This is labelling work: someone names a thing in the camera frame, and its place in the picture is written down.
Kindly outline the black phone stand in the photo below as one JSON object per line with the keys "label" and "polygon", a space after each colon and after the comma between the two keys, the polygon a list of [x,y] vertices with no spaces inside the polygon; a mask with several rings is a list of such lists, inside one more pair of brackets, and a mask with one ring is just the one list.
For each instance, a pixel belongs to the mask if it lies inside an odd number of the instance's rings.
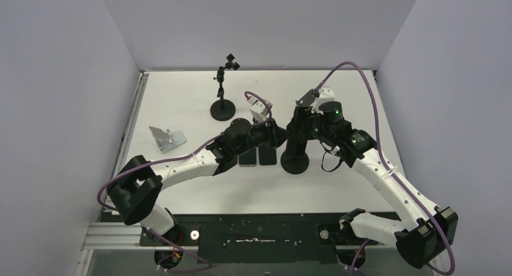
{"label": "black phone stand", "polygon": [[235,104],[225,98],[223,83],[225,81],[226,70],[236,71],[239,68],[240,65],[235,61],[235,56],[230,53],[226,57],[226,63],[218,67],[216,76],[213,77],[213,80],[219,84],[219,87],[217,90],[217,100],[210,107],[210,115],[216,121],[228,121],[236,113]]}
{"label": "black phone stand", "polygon": [[281,154],[280,164],[285,172],[292,175],[299,175],[308,169],[309,157],[307,154],[298,157],[288,157],[284,152]]}

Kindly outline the brown base phone stand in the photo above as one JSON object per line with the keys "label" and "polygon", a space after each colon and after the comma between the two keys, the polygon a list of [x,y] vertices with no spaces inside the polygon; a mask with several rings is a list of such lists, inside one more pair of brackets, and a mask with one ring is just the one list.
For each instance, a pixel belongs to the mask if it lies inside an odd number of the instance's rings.
{"label": "brown base phone stand", "polygon": [[318,92],[314,89],[308,90],[300,99],[296,100],[296,105],[300,107],[311,106],[318,96]]}

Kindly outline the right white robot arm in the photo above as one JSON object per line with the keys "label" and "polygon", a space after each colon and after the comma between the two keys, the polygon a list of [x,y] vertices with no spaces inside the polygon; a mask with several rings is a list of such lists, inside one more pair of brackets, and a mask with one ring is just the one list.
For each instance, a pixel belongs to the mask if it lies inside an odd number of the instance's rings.
{"label": "right white robot arm", "polygon": [[320,105],[296,106],[287,125],[290,138],[283,156],[286,172],[303,173],[309,166],[305,152],[308,141],[318,140],[324,150],[346,163],[365,178],[398,215],[397,220],[376,216],[361,208],[339,220],[340,238],[348,244],[360,239],[394,247],[410,266],[420,269],[447,251],[454,241],[458,215],[451,207],[442,208],[420,193],[388,161],[377,142],[364,130],[354,129],[344,119],[338,101]]}

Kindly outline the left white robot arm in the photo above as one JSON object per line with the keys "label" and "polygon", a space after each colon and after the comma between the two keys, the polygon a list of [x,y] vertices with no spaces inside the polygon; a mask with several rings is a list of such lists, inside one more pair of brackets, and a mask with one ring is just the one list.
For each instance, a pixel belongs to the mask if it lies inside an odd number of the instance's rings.
{"label": "left white robot arm", "polygon": [[288,137],[289,132],[273,119],[251,124],[237,118],[189,155],[157,161],[142,155],[133,157],[102,190],[123,224],[140,224],[154,231],[163,245],[172,245],[179,229],[171,212],[157,203],[161,191],[195,178],[225,173],[238,163],[239,156],[260,146],[276,149]]}

